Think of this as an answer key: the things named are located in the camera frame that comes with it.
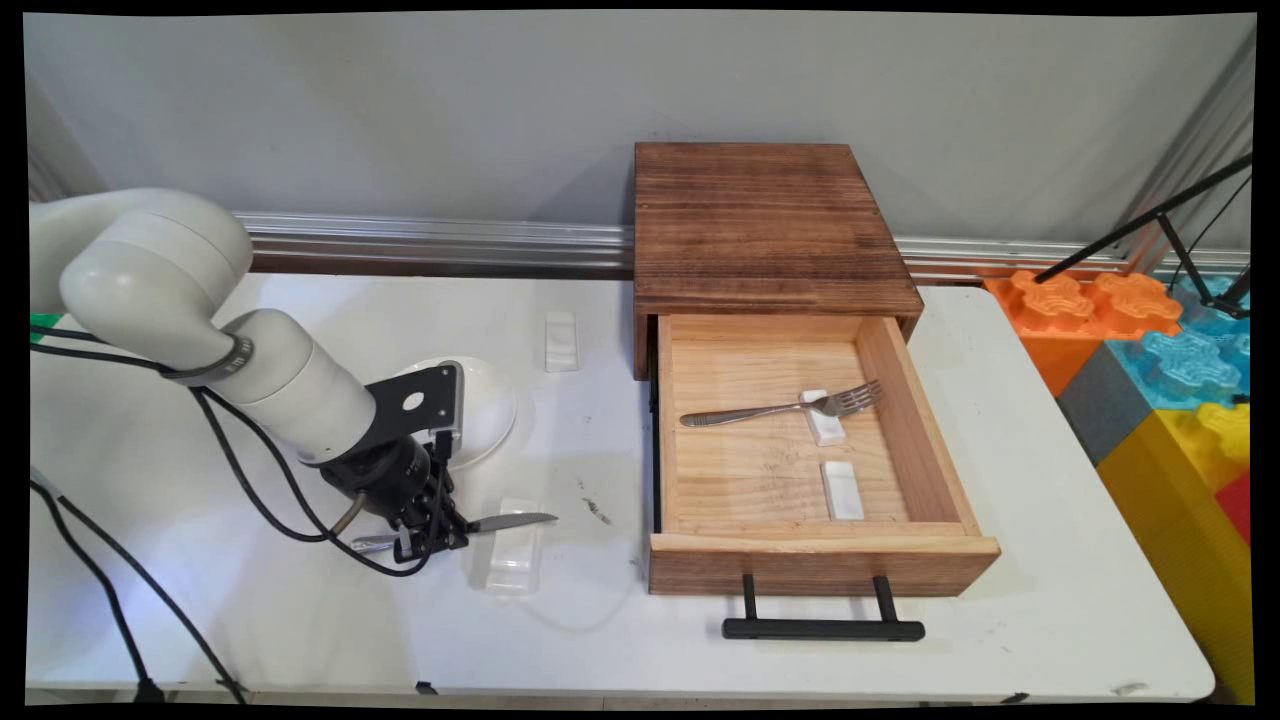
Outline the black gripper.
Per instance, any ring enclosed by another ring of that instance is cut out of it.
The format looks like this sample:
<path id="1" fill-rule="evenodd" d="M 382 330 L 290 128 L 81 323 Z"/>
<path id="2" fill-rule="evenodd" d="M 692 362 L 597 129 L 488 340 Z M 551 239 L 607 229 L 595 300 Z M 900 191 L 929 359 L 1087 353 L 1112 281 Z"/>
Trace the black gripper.
<path id="1" fill-rule="evenodd" d="M 434 446 L 399 438 L 320 466 L 321 478 L 346 497 L 365 497 L 364 511 L 397 527 L 396 561 L 419 561 L 468 539 L 454 482 Z"/>

